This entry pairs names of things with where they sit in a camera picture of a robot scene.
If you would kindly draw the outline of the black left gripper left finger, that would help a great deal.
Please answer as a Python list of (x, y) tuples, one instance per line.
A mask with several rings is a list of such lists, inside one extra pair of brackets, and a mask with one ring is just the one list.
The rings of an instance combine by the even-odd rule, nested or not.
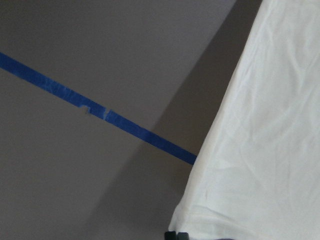
[(164, 233), (165, 240), (177, 240), (177, 233), (175, 231), (167, 231)]

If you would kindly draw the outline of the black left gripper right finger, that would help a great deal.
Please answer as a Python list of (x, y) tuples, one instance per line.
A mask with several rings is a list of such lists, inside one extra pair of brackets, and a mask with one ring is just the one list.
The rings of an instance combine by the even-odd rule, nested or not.
[(189, 240), (189, 234), (187, 232), (179, 232), (177, 234), (177, 240)]

